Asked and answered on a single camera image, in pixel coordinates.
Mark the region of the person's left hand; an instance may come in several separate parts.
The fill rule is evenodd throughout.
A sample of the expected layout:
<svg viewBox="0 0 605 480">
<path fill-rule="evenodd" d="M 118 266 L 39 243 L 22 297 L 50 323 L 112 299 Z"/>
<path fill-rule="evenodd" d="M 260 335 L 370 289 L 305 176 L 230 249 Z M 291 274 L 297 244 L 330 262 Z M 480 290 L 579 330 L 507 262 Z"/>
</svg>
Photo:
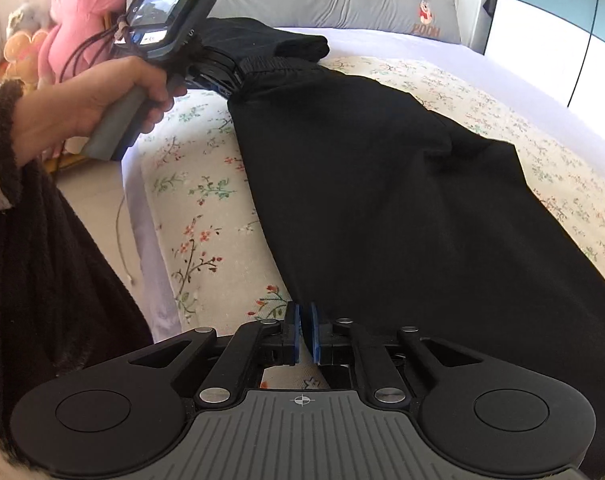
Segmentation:
<svg viewBox="0 0 605 480">
<path fill-rule="evenodd" d="M 116 58 L 91 67 L 56 86 L 22 96 L 16 103 L 11 128 L 16 165 L 39 157 L 52 145 L 74 136 L 89 136 L 107 107 L 134 87 L 140 87 L 155 102 L 140 131 L 149 133 L 184 96 L 182 86 L 167 91 L 167 75 L 137 56 Z"/>
</svg>

